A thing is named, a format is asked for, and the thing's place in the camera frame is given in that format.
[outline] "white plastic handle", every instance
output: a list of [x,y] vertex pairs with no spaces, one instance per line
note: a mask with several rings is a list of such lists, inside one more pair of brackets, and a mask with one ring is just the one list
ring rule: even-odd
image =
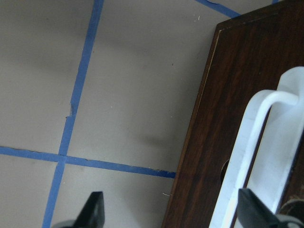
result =
[[295,105],[298,102],[298,96],[285,91],[263,90],[255,94],[249,101],[237,134],[210,228],[230,227],[237,206],[238,189],[244,185],[268,110],[276,102]]

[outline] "white plastic bracket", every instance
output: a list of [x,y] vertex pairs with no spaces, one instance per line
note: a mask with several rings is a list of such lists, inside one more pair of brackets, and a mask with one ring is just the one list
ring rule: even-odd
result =
[[[275,213],[304,128],[304,67],[288,70],[276,91],[260,91],[249,101],[209,228],[231,226],[238,189],[244,186],[270,108],[247,188]],[[235,228],[241,227],[237,222]]]

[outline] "gray floor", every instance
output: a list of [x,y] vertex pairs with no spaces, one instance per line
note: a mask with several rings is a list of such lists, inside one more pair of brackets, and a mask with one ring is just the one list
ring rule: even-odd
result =
[[[240,14],[272,3],[104,2],[68,156],[176,171],[215,26],[229,19],[210,2]],[[49,196],[93,3],[0,3],[0,227],[75,219],[92,191],[104,192],[106,228],[161,226],[169,177],[67,162]]]

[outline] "blue tape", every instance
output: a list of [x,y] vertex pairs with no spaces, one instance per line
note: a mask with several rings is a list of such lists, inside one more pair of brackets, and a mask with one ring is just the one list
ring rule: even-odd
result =
[[9,147],[0,147],[0,154],[10,155],[21,158],[31,158],[49,162],[58,162],[62,160],[62,156],[53,153],[35,152],[28,150],[17,150]]
[[66,124],[63,130],[61,144],[59,147],[60,155],[67,155],[67,150],[70,144],[72,131],[78,111],[81,93],[85,84],[86,72],[89,66],[91,53],[96,37],[97,27],[101,16],[104,0],[95,0],[92,10],[89,27],[86,33],[85,44],[81,55],[81,60],[78,68],[78,74],[75,80],[74,89],[71,97],[71,115],[66,118]]
[[84,159],[84,158],[77,158],[77,157],[71,157],[71,156],[67,156],[66,162],[67,162],[67,164],[80,165],[80,166],[86,166],[86,167],[92,167],[92,168],[116,170],[116,171],[122,171],[122,172],[132,172],[132,173],[139,173],[139,174],[165,177],[165,178],[173,178],[173,179],[175,178],[174,172],[168,172],[168,171],[163,171],[163,170],[154,170],[154,169],[145,168],[145,167],[130,166],[130,165],[124,165],[124,164],[118,164],[118,163],[112,163],[112,162],[88,160],[88,159]]
[[237,12],[235,12],[235,11],[233,11],[233,10],[231,10],[231,9],[227,8],[226,6],[223,6],[221,4],[211,3],[207,0],[196,0],[196,1],[205,5],[205,6],[207,6],[207,7],[209,7],[209,8],[211,8],[211,9],[213,9],[213,10],[215,10],[215,11],[217,11],[217,12],[219,12],[219,13],[221,13],[221,14],[224,14],[224,15],[230,17],[230,18],[235,18],[235,17],[240,16],[239,13],[237,13]]
[[65,170],[65,160],[66,157],[63,157],[63,160],[58,162],[56,166],[51,190],[48,195],[47,207],[44,213],[42,228],[50,228],[51,226],[55,204],[58,197],[59,188],[63,177],[63,172]]

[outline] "dark brown wooden panel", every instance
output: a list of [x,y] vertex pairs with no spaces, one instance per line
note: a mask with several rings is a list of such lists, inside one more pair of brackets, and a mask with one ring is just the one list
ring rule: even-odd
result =
[[207,228],[245,107],[304,66],[304,2],[285,1],[218,24],[163,228]]

